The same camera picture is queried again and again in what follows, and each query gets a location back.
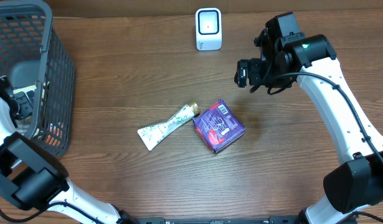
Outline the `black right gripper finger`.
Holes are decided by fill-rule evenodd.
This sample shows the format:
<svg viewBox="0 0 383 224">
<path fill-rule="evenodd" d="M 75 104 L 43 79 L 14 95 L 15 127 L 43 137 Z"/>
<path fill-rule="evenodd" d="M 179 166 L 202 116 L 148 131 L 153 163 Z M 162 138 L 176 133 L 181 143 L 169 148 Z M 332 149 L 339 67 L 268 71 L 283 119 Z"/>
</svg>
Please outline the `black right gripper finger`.
<svg viewBox="0 0 383 224">
<path fill-rule="evenodd" d="M 248 70 L 248 60 L 241 59 L 237 62 L 237 73 L 247 72 Z"/>
<path fill-rule="evenodd" d="M 245 74 L 236 73 L 234 76 L 234 82 L 239 88 L 247 87 L 247 76 Z"/>
</svg>

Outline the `purple sanitary pad pack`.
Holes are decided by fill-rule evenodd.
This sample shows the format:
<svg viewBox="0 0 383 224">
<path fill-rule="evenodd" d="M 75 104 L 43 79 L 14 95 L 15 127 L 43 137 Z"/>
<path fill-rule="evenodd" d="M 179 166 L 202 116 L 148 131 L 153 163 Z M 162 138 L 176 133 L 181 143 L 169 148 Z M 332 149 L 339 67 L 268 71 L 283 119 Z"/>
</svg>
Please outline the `purple sanitary pad pack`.
<svg viewBox="0 0 383 224">
<path fill-rule="evenodd" d="M 245 126 L 234 116 L 223 99 L 193 119 L 194 129 L 215 154 L 245 133 Z"/>
</svg>

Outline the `white tube gold cap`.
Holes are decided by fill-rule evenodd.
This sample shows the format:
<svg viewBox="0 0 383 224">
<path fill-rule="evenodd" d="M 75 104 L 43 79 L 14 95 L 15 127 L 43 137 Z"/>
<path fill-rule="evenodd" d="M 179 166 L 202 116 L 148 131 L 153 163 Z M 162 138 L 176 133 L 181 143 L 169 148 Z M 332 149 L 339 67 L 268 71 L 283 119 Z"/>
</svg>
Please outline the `white tube gold cap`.
<svg viewBox="0 0 383 224">
<path fill-rule="evenodd" d="M 177 130 L 177 128 L 186 124 L 192 118 L 195 118 L 200 111 L 197 103 L 191 101 L 184 105 L 167 121 L 139 129 L 138 135 L 144 142 L 148 151 L 152 151 L 160 142 Z"/>
</svg>

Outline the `cream wet wipes pack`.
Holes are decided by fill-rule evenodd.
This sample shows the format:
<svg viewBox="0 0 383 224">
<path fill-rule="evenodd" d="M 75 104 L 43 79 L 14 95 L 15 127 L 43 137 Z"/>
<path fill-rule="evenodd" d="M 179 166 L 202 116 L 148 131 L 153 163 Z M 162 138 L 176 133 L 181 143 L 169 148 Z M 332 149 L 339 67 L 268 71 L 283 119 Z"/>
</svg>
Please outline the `cream wet wipes pack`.
<svg viewBox="0 0 383 224">
<path fill-rule="evenodd" d="M 49 89 L 50 82 L 43 83 L 41 106 L 43 104 L 47 104 L 47 100 L 49 99 L 49 95 L 44 89 L 44 87 Z M 30 86 L 22 87 L 22 88 L 15 88 L 13 90 L 13 95 L 11 95 L 11 98 L 15 99 L 19 103 L 19 105 L 23 105 L 24 98 L 27 98 L 28 104 L 30 105 L 31 108 L 33 108 L 36 90 L 37 90 L 36 85 L 30 85 Z"/>
</svg>

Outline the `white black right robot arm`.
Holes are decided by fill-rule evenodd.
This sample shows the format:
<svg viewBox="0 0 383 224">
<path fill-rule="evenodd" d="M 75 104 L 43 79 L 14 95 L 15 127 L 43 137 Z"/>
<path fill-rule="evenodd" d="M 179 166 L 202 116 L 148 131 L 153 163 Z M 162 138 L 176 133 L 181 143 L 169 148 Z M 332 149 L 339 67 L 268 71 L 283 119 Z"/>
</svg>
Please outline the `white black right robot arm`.
<svg viewBox="0 0 383 224">
<path fill-rule="evenodd" d="M 263 31 L 260 58 L 238 61 L 240 87 L 265 86 L 271 95 L 299 84 L 315 105 L 334 142 L 339 166 L 323 180 L 324 196 L 302 210 L 296 223 L 342 223 L 383 201 L 383 136 L 373 127 L 323 35 L 305 37 Z"/>
</svg>

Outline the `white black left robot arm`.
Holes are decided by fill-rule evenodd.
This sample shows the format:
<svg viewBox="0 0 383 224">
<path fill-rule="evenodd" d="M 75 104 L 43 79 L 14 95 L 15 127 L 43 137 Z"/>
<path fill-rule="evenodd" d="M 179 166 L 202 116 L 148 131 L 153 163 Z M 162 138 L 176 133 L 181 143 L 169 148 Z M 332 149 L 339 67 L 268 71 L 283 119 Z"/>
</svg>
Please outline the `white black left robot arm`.
<svg viewBox="0 0 383 224">
<path fill-rule="evenodd" d="M 50 211 L 80 223 L 134 223 L 125 211 L 74 185 L 54 156 L 16 131 L 19 105 L 8 85 L 0 78 L 0 196 L 21 210 L 37 210 L 24 222 Z"/>
</svg>

